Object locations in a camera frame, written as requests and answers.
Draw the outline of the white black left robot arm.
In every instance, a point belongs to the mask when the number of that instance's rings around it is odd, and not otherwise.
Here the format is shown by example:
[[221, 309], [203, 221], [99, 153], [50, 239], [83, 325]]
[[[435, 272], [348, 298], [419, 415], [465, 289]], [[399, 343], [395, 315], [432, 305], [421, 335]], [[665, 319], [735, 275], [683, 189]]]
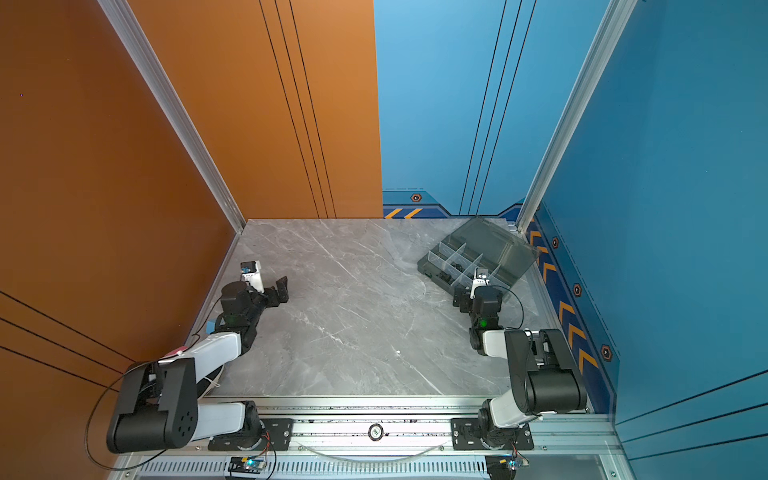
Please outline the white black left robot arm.
[[250, 450], [265, 437], [252, 401], [203, 404], [224, 366], [252, 347], [265, 310], [289, 301], [288, 278], [261, 290], [225, 285], [222, 312], [204, 339], [172, 356], [132, 367], [122, 379], [106, 434], [112, 453], [179, 449], [208, 439], [210, 448]]

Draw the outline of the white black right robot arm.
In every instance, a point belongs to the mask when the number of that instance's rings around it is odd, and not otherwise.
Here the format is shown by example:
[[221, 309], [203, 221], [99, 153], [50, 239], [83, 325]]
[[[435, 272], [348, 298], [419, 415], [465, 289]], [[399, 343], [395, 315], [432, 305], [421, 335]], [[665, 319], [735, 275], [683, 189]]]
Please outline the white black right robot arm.
[[504, 360], [510, 381], [505, 393], [482, 403], [475, 419], [451, 421], [456, 450], [530, 451], [531, 422], [548, 413], [582, 411], [588, 403], [582, 374], [562, 332], [501, 327], [502, 300], [503, 291], [496, 286], [454, 289], [454, 306], [471, 320], [472, 348]]

